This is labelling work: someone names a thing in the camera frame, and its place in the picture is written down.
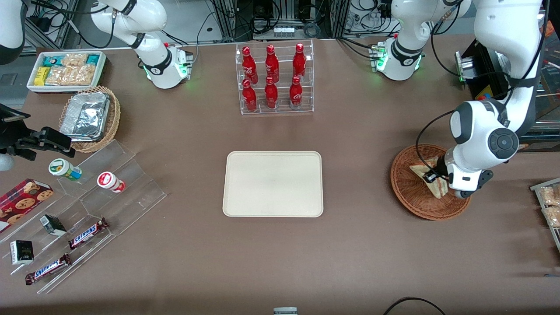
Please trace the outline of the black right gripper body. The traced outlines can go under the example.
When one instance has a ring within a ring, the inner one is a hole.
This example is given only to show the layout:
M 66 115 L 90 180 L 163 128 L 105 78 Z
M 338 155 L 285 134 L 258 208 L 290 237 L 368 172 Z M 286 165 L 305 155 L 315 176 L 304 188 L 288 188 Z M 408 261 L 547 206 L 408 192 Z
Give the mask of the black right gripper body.
M 0 105 L 0 153 L 35 159 L 39 148 L 41 132 L 30 129 L 24 120 L 30 115 Z

